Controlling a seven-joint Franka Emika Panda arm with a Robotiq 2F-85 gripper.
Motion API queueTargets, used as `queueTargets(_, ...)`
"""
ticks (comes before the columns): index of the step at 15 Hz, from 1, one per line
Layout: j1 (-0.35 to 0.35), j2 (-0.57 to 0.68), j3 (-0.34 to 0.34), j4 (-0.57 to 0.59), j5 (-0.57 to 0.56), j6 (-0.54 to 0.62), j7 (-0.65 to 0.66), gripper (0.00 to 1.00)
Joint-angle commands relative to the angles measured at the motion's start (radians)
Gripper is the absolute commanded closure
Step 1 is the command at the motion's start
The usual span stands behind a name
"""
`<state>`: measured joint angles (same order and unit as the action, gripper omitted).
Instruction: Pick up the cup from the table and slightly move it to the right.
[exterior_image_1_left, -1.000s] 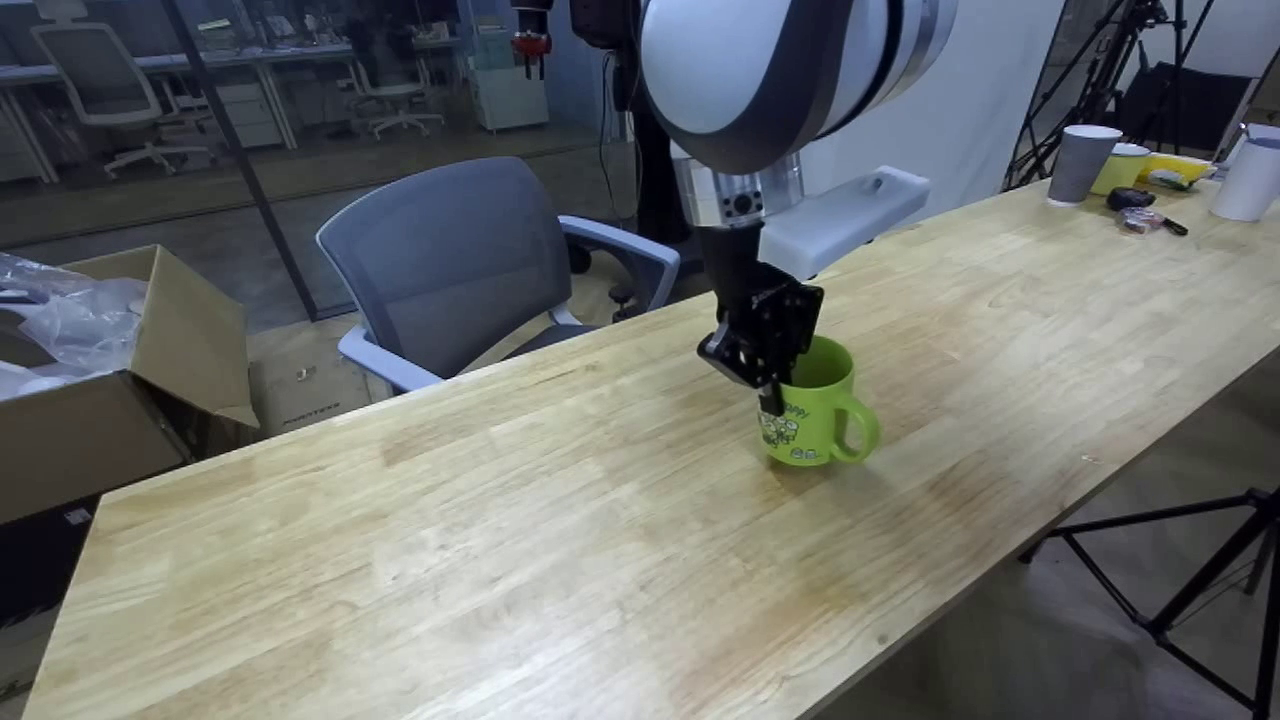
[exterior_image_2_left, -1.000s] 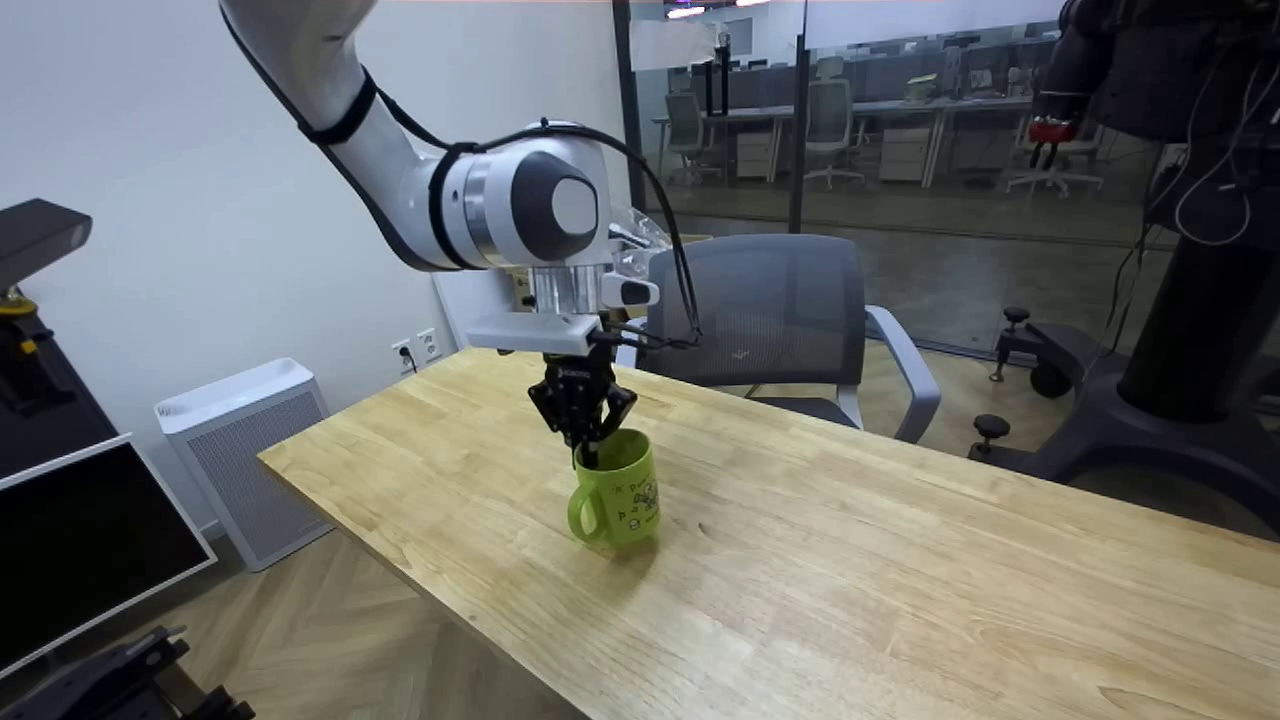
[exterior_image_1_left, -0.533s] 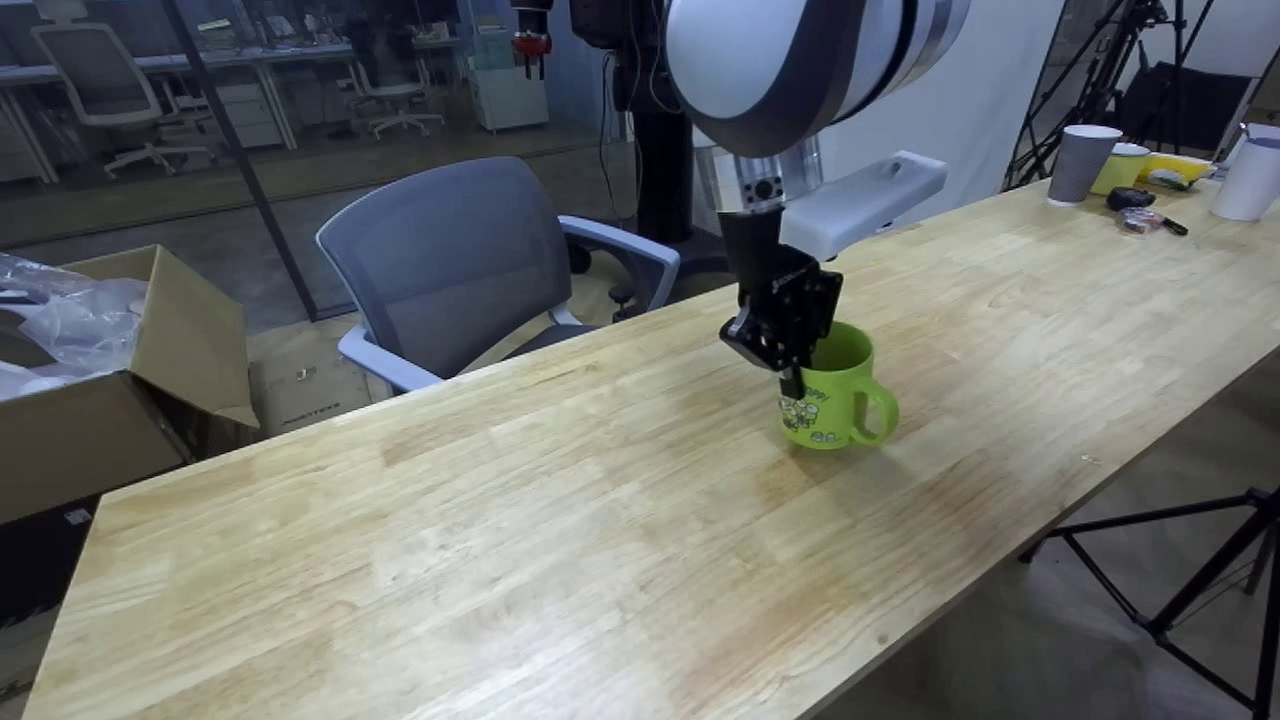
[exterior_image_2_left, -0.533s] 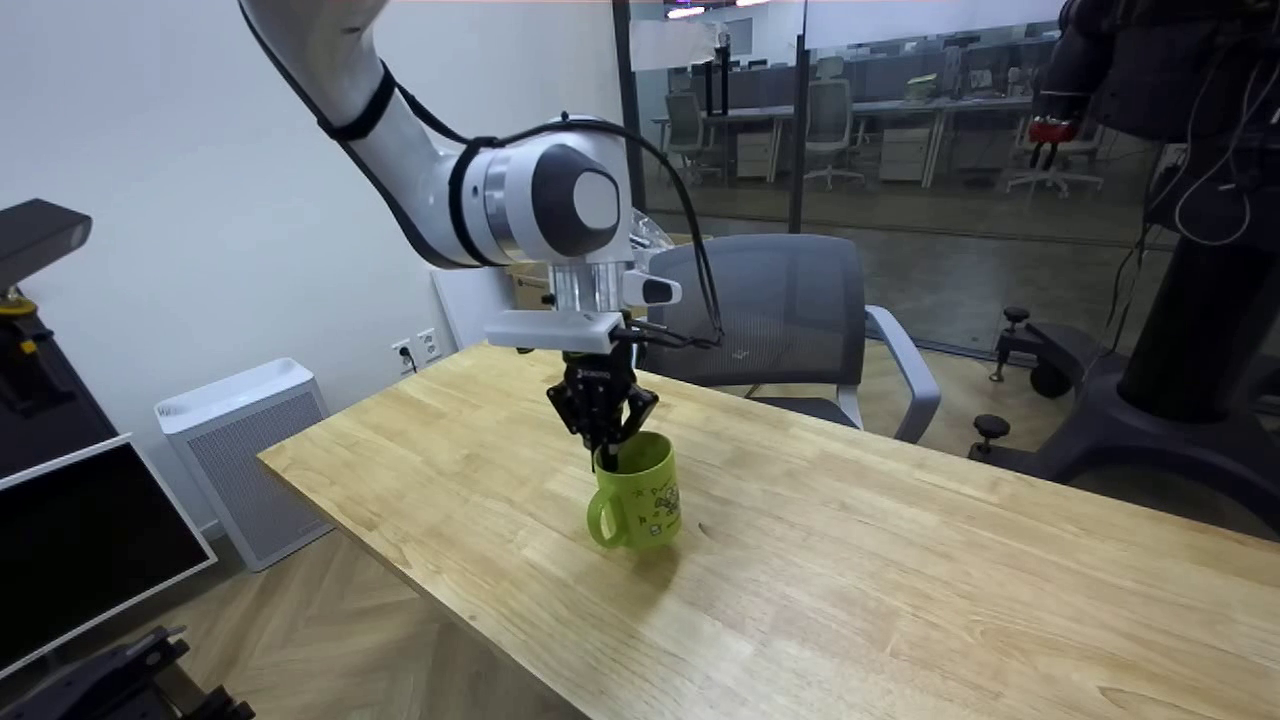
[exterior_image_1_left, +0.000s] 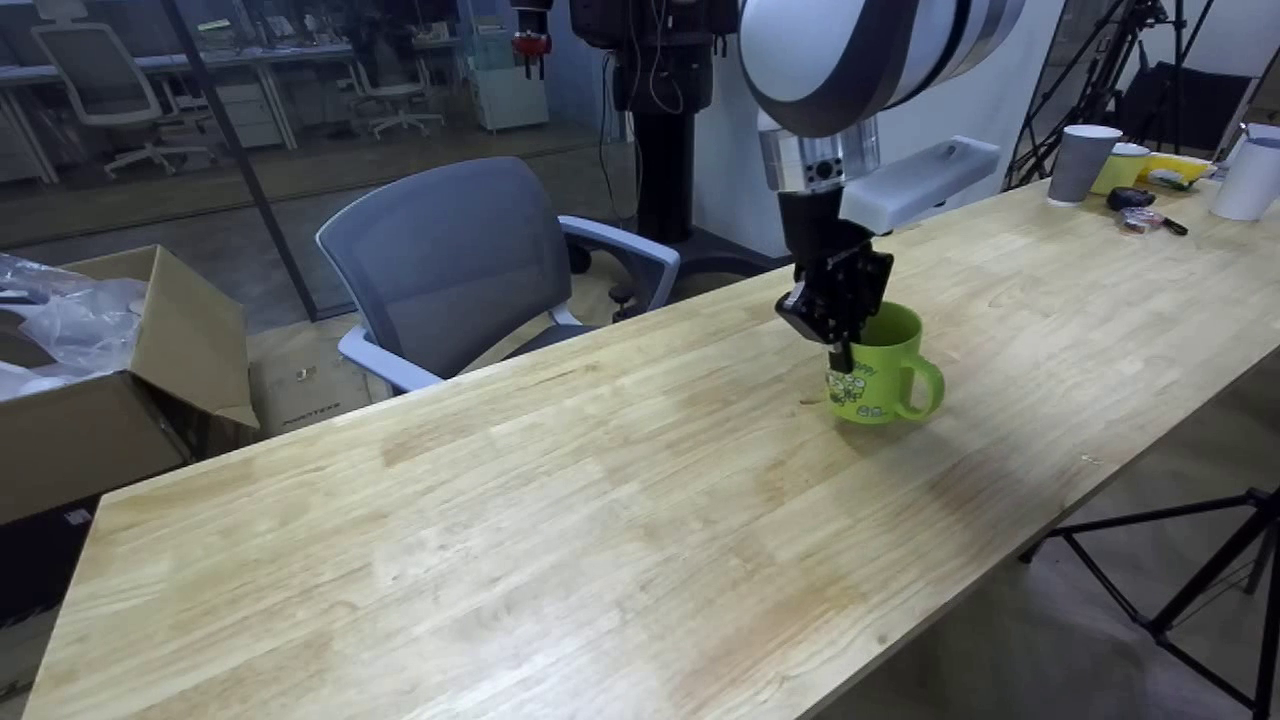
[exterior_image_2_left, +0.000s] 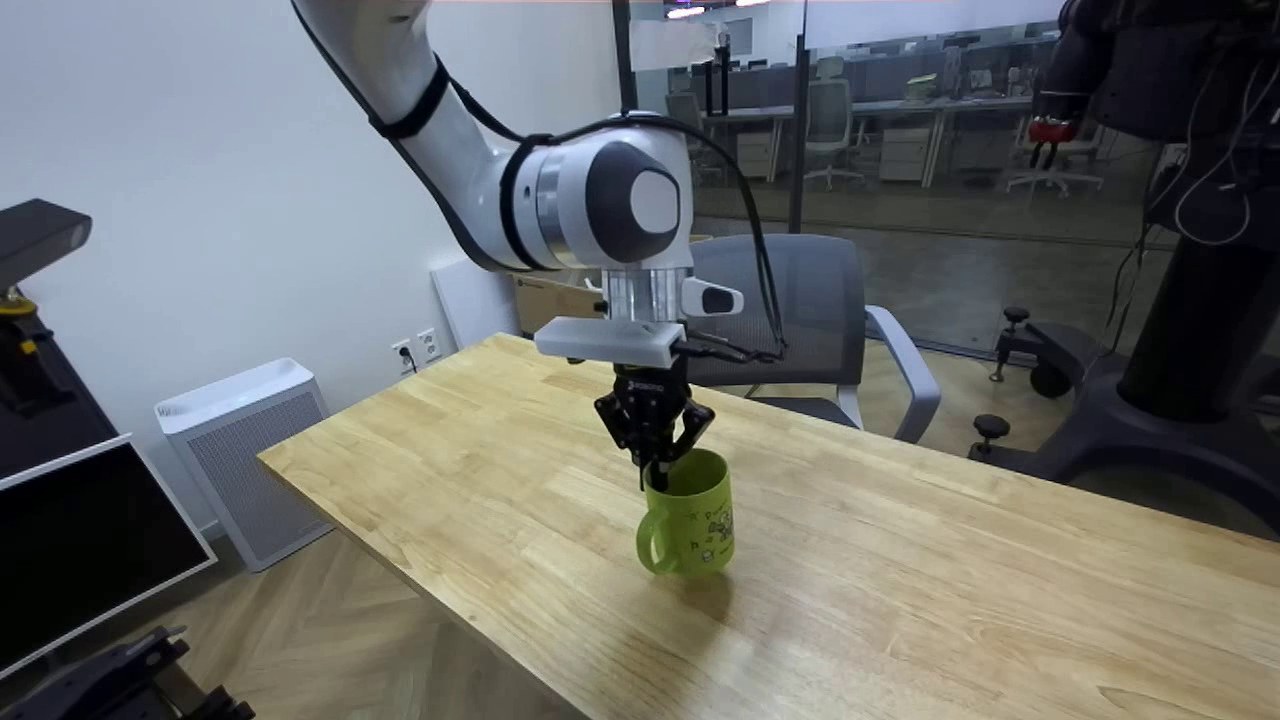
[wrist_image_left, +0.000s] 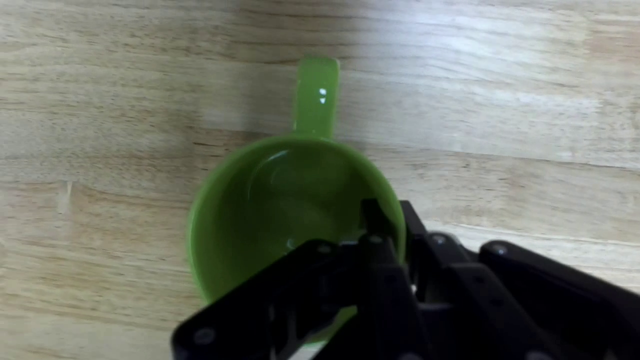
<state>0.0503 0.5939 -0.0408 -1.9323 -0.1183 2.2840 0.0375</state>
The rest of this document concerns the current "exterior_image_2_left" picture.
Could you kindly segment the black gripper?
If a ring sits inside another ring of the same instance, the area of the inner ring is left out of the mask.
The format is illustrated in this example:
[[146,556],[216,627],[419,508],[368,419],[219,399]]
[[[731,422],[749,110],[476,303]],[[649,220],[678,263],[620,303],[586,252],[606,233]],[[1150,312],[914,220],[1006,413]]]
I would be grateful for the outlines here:
[[690,402],[674,369],[611,369],[611,390],[597,399],[611,445],[630,455],[643,487],[665,487],[669,465],[686,455],[710,427],[715,409]]

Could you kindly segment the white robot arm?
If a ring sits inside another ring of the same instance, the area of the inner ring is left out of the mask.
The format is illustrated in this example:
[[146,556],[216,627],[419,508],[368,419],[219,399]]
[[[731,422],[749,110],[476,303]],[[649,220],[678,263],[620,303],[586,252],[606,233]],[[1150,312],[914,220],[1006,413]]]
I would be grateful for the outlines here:
[[555,315],[544,356],[614,369],[597,416],[643,487],[715,419],[690,399],[686,325],[734,315],[744,294],[699,279],[690,257],[694,132],[669,115],[611,115],[574,132],[505,127],[434,55],[431,0],[288,0],[341,86],[395,148],[484,272],[593,272],[600,315]]

